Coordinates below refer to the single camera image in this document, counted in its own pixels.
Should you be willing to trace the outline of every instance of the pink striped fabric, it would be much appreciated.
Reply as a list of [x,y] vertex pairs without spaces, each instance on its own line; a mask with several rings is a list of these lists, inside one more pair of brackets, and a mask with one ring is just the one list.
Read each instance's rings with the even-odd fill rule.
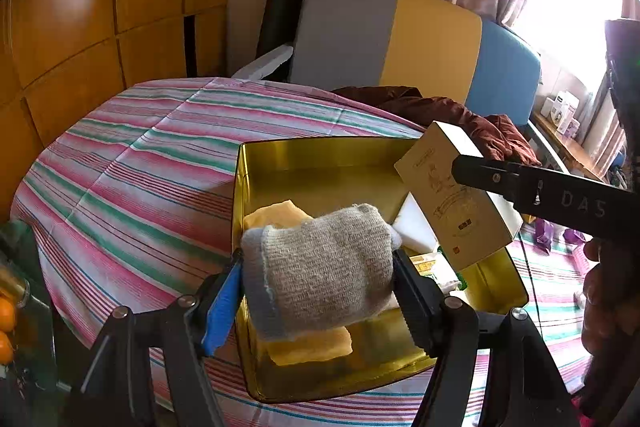
[[[20,184],[12,217],[33,227],[53,302],[89,346],[120,304],[165,307],[225,263],[238,146],[300,136],[418,137],[410,122],[319,89],[224,78],[156,80],[127,89],[44,151]],[[509,251],[527,306],[568,388],[588,361],[567,245],[550,255],[523,229]],[[527,262],[532,274],[529,277]],[[533,288],[538,297],[534,301]],[[169,406],[162,352],[152,350],[158,400]],[[480,351],[465,424],[478,420],[488,353]],[[286,405],[246,393],[231,334],[207,372],[229,426],[410,425],[430,372],[375,391]]]

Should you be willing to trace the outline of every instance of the purple object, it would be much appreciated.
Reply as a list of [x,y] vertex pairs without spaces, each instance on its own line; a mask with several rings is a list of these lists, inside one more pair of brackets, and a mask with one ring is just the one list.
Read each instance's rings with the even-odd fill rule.
[[551,241],[554,237],[554,226],[546,219],[536,218],[536,245],[543,248],[546,253],[551,251]]
[[570,245],[583,245],[587,242],[584,234],[579,230],[566,229],[562,235],[564,235],[564,240]]

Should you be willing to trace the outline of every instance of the gray chair cushion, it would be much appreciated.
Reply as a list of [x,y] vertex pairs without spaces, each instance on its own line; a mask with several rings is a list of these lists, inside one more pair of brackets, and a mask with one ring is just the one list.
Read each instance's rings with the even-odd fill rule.
[[398,0],[304,0],[289,81],[377,86]]

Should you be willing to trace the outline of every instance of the finger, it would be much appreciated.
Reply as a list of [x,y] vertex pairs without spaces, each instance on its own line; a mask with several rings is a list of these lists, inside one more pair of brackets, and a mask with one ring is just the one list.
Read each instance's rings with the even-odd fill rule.
[[593,331],[582,329],[582,345],[589,353],[596,355],[603,343],[604,339],[601,336]]
[[598,262],[600,260],[600,248],[602,247],[602,241],[597,237],[591,239],[588,243],[584,244],[584,256],[589,261]]
[[587,302],[582,329],[606,339],[616,331],[616,319],[612,312],[602,306],[594,306]]
[[602,267],[600,264],[591,268],[584,277],[582,291],[591,304],[600,304],[602,301]]
[[616,306],[614,313],[620,328],[628,335],[634,334],[640,326],[640,295]]

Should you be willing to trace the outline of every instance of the yellow chair cushion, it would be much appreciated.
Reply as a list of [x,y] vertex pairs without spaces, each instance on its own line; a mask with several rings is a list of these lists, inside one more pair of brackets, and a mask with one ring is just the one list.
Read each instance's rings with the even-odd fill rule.
[[464,103],[476,70],[482,19],[443,0],[398,0],[380,86]]

